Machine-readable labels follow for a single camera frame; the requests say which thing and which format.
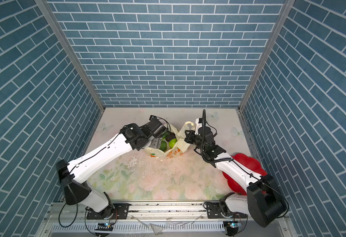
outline floral tablecloth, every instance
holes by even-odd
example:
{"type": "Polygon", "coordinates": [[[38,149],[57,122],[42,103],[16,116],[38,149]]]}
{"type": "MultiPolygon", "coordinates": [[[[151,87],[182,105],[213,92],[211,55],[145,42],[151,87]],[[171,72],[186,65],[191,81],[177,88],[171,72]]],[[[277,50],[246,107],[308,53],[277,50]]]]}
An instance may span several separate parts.
{"type": "MultiPolygon", "coordinates": [[[[207,109],[208,123],[217,129],[216,143],[231,155],[250,156],[234,109],[207,109]]],[[[180,129],[184,122],[202,116],[202,109],[185,108],[107,108],[90,141],[87,152],[112,138],[129,123],[139,126],[150,115],[165,118],[180,129]]],[[[88,181],[111,199],[128,200],[210,200],[231,192],[227,180],[217,168],[205,163],[191,145],[179,157],[156,158],[142,150],[133,150],[110,162],[88,181]]]]}

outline blue brick wall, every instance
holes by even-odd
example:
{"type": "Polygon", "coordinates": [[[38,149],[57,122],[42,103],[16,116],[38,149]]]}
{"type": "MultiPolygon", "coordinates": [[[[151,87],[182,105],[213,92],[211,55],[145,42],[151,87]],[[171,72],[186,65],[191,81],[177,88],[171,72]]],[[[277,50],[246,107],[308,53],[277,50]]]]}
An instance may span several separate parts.
{"type": "Polygon", "coordinates": [[[244,114],[299,236],[346,237],[346,0],[296,0],[244,114]]]}
{"type": "Polygon", "coordinates": [[[34,1],[0,1],[0,236],[36,233],[98,116],[34,1]]]}
{"type": "Polygon", "coordinates": [[[284,0],[48,1],[107,107],[234,107],[284,0]]]}

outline lime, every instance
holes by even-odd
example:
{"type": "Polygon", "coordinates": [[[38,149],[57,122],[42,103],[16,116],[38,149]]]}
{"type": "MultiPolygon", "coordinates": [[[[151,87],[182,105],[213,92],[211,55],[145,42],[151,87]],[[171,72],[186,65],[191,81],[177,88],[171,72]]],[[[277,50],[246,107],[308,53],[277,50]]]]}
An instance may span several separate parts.
{"type": "Polygon", "coordinates": [[[168,147],[166,146],[166,141],[162,141],[160,145],[160,150],[165,152],[168,147]]]}
{"type": "Polygon", "coordinates": [[[170,148],[173,148],[174,144],[177,142],[177,139],[173,138],[172,140],[170,140],[169,142],[169,146],[170,148]]]}

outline metal corner post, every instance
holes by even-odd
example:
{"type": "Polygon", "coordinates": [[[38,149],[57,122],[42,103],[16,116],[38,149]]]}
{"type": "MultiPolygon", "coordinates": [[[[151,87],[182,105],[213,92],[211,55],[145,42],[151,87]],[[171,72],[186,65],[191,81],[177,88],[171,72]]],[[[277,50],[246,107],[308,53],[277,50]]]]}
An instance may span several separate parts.
{"type": "Polygon", "coordinates": [[[272,33],[270,34],[270,37],[268,39],[268,42],[264,48],[264,51],[261,54],[261,58],[259,60],[259,63],[256,66],[256,69],[252,75],[251,81],[249,82],[245,94],[242,98],[242,101],[239,105],[239,110],[243,111],[244,107],[246,106],[246,103],[251,96],[252,90],[255,87],[257,80],[259,79],[259,76],[261,74],[262,69],[264,68],[264,65],[268,59],[268,56],[270,52],[273,49],[274,43],[276,42],[278,35],[280,34],[280,31],[282,29],[282,26],[284,25],[286,21],[286,17],[288,17],[289,12],[294,4],[295,0],[286,0],[284,5],[281,8],[280,15],[278,16],[277,22],[275,23],[272,33]]]}
{"type": "Polygon", "coordinates": [[[77,70],[78,74],[80,75],[83,83],[85,83],[87,89],[89,90],[91,96],[94,98],[95,102],[97,103],[98,107],[100,108],[100,111],[104,111],[104,105],[102,101],[100,100],[97,92],[95,91],[94,87],[92,86],[92,83],[90,82],[89,77],[87,76],[84,68],[82,67],[81,62],[77,58],[76,54],[74,53],[73,48],[71,47],[69,41],[67,40],[64,32],[62,31],[61,26],[59,25],[56,17],[54,16],[52,9],[49,7],[46,0],[34,0],[39,7],[41,13],[47,20],[49,26],[51,27],[52,31],[56,35],[58,41],[62,45],[63,49],[65,50],[67,56],[71,60],[74,68],[77,70]]]}

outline white arm segment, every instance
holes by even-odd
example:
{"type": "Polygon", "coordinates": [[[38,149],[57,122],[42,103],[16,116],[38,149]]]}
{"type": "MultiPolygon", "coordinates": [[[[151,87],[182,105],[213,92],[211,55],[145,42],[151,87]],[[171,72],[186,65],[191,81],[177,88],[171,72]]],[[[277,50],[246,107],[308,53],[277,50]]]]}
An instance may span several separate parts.
{"type": "Polygon", "coordinates": [[[69,161],[67,169],[74,174],[74,180],[78,183],[84,183],[93,173],[108,164],[115,158],[132,150],[129,143],[125,143],[126,138],[123,134],[115,135],[108,142],[101,145],[97,149],[69,161]]]}
{"type": "MultiPolygon", "coordinates": [[[[222,158],[230,158],[231,156],[228,153],[221,153],[219,154],[215,160],[222,159],[222,158]]],[[[240,165],[240,167],[245,170],[248,173],[252,173],[254,177],[260,178],[261,174],[256,173],[245,167],[244,165],[240,164],[235,160],[235,162],[240,165]]],[[[247,175],[239,166],[237,166],[234,162],[229,161],[222,161],[215,163],[216,167],[223,171],[224,173],[228,174],[233,180],[235,180],[240,186],[246,191],[246,188],[249,186],[249,183],[255,183],[257,179],[250,177],[247,175]]]]}

